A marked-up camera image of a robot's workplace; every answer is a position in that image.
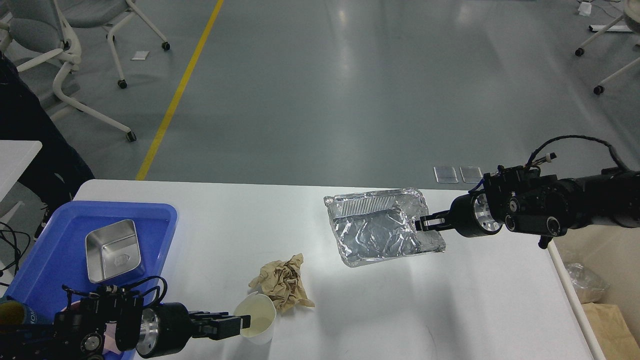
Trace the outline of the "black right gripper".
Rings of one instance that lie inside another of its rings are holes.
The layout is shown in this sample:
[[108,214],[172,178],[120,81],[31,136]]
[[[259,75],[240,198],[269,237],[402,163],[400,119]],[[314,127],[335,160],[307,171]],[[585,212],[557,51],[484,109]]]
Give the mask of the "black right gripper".
[[486,194],[469,193],[455,198],[450,210],[420,216],[414,221],[414,228],[423,232],[455,230],[471,239],[496,235],[503,224],[491,215]]

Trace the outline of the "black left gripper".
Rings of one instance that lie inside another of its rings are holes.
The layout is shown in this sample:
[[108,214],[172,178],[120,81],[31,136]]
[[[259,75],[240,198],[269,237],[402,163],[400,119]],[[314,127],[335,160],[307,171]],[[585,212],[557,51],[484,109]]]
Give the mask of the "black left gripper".
[[179,302],[160,303],[142,310],[135,350],[144,359],[175,354],[192,338],[220,341],[242,334],[252,325],[249,314],[190,311]]

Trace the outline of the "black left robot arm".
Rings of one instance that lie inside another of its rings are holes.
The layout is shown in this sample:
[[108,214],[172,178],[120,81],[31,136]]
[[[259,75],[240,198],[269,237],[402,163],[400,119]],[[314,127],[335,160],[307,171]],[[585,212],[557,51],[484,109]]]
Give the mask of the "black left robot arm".
[[192,338],[237,337],[253,322],[249,314],[190,311],[180,302],[165,302],[168,283],[158,275],[93,291],[68,285],[62,290],[66,307],[51,322],[1,322],[3,360],[103,360],[109,325],[115,326],[117,350],[152,359],[180,353]]

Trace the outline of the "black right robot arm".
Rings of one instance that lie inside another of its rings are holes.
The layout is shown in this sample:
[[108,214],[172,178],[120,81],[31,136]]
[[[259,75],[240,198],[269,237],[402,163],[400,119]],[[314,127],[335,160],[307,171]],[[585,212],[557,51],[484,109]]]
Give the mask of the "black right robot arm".
[[496,171],[483,174],[448,210],[421,216],[414,227],[418,231],[455,230],[469,239],[495,235],[506,227],[513,233],[539,236],[541,249],[568,230],[591,225],[638,228],[640,173],[620,159],[610,142],[577,134],[573,138],[604,145],[614,166],[589,177],[542,175],[541,165],[553,161],[556,154],[539,157],[543,150],[539,146],[525,164],[499,165]]

